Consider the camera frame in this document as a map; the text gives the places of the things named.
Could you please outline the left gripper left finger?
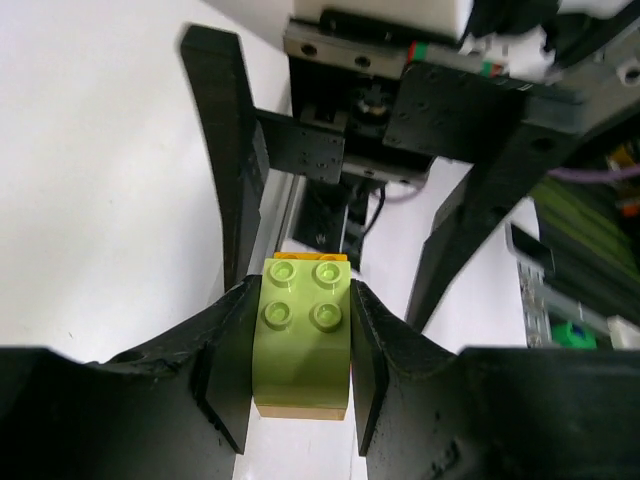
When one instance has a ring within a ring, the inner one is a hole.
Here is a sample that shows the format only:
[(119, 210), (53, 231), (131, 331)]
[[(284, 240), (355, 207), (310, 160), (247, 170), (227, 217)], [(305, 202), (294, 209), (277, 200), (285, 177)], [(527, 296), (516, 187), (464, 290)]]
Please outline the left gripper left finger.
[(5, 479), (229, 479), (246, 444), (261, 279), (105, 363), (1, 351)]

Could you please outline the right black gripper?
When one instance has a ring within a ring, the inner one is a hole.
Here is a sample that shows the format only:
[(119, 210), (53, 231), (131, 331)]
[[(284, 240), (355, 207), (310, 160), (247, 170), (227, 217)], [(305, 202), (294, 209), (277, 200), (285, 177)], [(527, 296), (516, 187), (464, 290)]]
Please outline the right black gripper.
[(499, 223), (568, 157), (581, 130), (578, 93), (435, 64), (412, 64), (401, 80), (411, 41), (429, 37), (348, 12), (290, 18), (283, 50), (297, 120), (255, 107), (236, 33), (185, 26), (179, 54), (217, 192), (225, 289), (248, 273), (270, 170), (423, 185), (432, 157), (444, 157), (472, 167), (422, 249), (406, 314), (421, 330)]

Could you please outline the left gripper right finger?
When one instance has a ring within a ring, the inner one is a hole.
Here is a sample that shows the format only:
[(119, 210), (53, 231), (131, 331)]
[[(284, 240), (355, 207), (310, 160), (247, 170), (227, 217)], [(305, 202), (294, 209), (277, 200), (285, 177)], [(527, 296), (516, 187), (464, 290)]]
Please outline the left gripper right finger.
[(635, 351), (453, 354), (350, 287), (358, 450), (372, 479), (635, 479)]

